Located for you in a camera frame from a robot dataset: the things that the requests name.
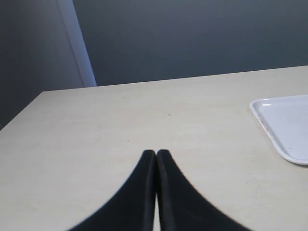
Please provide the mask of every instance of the white tray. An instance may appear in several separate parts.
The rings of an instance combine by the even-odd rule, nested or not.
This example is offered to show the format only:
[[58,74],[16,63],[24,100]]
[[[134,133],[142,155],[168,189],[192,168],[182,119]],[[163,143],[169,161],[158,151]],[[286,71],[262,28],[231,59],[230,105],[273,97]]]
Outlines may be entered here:
[[250,108],[283,158],[308,165],[308,95],[256,100]]

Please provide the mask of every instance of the table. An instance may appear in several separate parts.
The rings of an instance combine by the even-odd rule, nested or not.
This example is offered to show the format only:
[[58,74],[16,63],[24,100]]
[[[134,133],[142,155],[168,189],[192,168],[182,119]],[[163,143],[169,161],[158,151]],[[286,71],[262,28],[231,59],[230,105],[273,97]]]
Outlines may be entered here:
[[308,66],[43,92],[0,132],[0,230],[69,229],[161,148],[236,221],[306,230],[308,168],[278,155],[249,103],[307,92]]

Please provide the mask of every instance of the gray wall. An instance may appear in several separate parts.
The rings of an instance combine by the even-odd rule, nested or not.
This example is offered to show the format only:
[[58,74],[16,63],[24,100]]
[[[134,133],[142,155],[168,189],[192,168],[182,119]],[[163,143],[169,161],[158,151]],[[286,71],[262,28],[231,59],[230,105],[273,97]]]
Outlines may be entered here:
[[308,64],[306,0],[73,0],[98,85]]
[[45,90],[83,87],[56,0],[0,2],[0,123]]

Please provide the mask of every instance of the white wall trim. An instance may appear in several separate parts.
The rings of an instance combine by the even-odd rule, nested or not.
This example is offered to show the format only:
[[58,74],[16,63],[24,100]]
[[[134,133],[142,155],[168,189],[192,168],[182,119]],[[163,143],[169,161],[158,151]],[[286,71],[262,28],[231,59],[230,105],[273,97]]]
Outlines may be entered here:
[[80,25],[72,0],[57,0],[66,27],[74,57],[84,87],[96,87],[96,80],[89,60],[87,48],[83,40]]

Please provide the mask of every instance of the black object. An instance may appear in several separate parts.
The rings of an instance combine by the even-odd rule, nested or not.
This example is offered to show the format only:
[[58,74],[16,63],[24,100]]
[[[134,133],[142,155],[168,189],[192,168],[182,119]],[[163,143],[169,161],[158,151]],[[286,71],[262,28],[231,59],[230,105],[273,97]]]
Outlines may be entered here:
[[155,209],[156,155],[144,151],[120,190],[70,231],[151,231]]
[[249,231],[198,193],[168,150],[144,151],[120,190],[70,231],[151,231],[156,193],[162,231]]
[[184,177],[168,150],[157,154],[162,231],[248,231],[211,205]]

